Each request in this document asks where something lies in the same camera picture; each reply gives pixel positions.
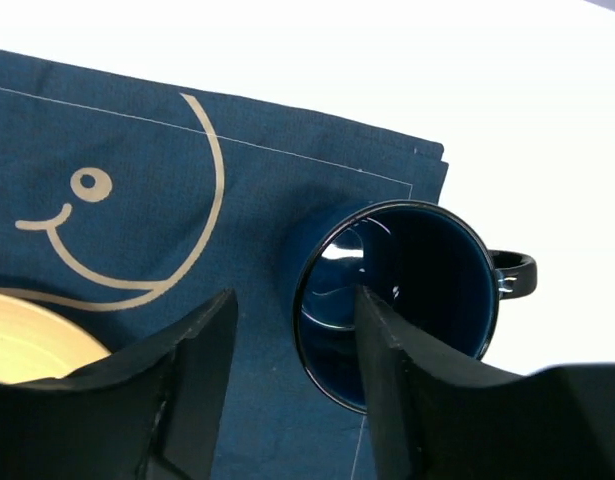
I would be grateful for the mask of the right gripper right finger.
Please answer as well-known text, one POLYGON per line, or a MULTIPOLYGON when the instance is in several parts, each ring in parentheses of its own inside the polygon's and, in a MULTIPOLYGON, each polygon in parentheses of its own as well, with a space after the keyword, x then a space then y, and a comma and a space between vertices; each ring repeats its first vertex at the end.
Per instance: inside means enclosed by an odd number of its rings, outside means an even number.
POLYGON ((615 479, 615 363, 528 376, 471 358, 356 291, 381 479, 615 479))

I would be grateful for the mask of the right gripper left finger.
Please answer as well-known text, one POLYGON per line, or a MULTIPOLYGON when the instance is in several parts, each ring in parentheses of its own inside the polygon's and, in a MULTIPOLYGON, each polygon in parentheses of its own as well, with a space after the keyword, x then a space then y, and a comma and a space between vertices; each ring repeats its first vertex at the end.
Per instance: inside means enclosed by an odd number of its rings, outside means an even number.
POLYGON ((225 289, 61 379, 0 384, 0 479, 207 479, 238 321, 225 289))

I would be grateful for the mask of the yellow plate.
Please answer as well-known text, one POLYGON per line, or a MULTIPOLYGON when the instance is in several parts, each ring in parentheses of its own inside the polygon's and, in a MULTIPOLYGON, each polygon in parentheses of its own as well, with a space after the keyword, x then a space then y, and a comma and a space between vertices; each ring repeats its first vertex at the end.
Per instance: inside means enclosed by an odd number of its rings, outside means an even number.
POLYGON ((63 378, 110 351, 64 317, 0 294, 0 383, 63 378))

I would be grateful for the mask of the dark blue cup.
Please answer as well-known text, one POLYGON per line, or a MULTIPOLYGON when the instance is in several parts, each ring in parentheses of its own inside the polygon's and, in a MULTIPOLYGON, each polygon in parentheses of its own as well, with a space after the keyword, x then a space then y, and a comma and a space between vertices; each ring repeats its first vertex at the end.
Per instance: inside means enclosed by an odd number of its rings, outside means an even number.
POLYGON ((502 301, 532 294, 536 260, 485 246, 456 214, 411 199, 338 204, 292 226, 277 283, 299 361, 329 400, 362 414, 356 291, 472 358, 493 337, 502 301))

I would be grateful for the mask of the dark blue cloth placemat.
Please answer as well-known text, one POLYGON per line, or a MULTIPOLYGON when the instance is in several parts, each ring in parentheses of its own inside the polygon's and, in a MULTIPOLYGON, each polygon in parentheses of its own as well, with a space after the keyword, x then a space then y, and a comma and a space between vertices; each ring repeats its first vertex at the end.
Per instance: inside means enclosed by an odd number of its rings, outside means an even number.
POLYGON ((294 350, 279 248, 331 206, 437 202, 442 145, 253 99, 0 50, 0 292, 121 349, 239 302, 216 479, 371 479, 362 416, 294 350))

